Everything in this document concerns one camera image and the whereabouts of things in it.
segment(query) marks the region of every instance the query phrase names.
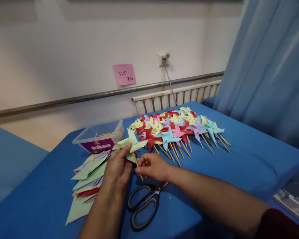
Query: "power cord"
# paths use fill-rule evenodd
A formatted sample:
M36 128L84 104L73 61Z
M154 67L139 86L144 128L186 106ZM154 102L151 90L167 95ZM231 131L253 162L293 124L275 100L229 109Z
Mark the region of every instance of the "power cord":
M169 81L169 84L170 84L170 88L172 89L172 93L173 93L173 96L174 96L175 103L176 103L176 105L178 105L177 100L176 100L176 95L175 95L175 93L174 93L174 90L173 90L173 87L172 87L172 83L170 82L170 78L169 78L167 69L166 69L166 67L164 67L164 68L165 68L166 75L167 75L167 77L168 77L168 81Z

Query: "blue curtain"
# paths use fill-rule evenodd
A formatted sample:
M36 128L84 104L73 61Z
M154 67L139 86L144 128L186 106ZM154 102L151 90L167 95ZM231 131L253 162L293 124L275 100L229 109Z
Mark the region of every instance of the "blue curtain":
M250 0L213 109L299 149L299 0Z

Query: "white wall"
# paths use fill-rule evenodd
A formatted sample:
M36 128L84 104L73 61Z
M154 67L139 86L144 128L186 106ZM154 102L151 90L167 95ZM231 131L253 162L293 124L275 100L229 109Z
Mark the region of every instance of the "white wall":
M137 85L225 70L243 2L0 4L0 110L120 88L112 64L132 63ZM0 119L0 127L52 150L69 132L136 115L137 92Z

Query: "pink sticky note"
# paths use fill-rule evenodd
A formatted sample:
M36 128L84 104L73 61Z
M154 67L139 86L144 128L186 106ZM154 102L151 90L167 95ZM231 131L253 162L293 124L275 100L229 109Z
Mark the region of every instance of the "pink sticky note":
M135 73L132 64L112 65L112 67L118 85L136 84Z

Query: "sleeve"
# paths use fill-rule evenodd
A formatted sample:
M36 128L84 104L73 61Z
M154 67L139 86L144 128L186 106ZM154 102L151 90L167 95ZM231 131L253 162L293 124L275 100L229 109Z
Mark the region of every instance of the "sleeve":
M255 239L299 238L299 225L277 209L267 210L262 218Z

